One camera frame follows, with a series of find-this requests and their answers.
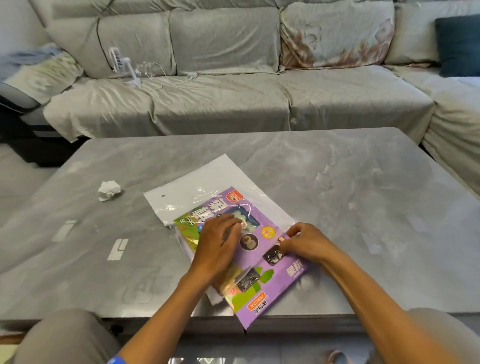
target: gray sofa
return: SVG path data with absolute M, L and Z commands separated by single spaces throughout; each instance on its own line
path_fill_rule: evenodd
M 434 19 L 480 0 L 30 1 L 85 70 L 43 110 L 71 142 L 393 126 L 480 194 L 480 85 L 415 68 L 438 62 Z M 126 85 L 109 47 L 151 77 Z

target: dark blue pillow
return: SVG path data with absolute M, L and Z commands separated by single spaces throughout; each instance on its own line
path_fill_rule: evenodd
M 435 19 L 440 76 L 480 76 L 480 14 Z

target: crumpled tissue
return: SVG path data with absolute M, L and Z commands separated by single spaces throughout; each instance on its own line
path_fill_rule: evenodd
M 111 200 L 116 194 L 119 194 L 121 187 L 115 181 L 102 182 L 102 185 L 98 189 L 98 199 L 100 201 Z

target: blue wristband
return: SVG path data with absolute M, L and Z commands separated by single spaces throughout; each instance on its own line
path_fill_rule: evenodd
M 115 355 L 113 358 L 111 358 L 107 364 L 127 364 L 122 358 L 120 358 L 118 355 Z

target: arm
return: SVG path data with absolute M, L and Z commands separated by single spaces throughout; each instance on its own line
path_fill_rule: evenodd
M 168 362 L 206 288 L 230 264 L 240 239 L 240 222 L 227 214 L 205 223 L 188 272 L 170 298 L 120 350 L 119 356 L 127 364 Z M 224 241 L 224 233 L 232 226 Z
M 291 239 L 280 244 L 282 252 L 294 251 L 322 265 L 339 285 L 387 364 L 460 364 L 316 227 L 297 223 L 287 235 Z

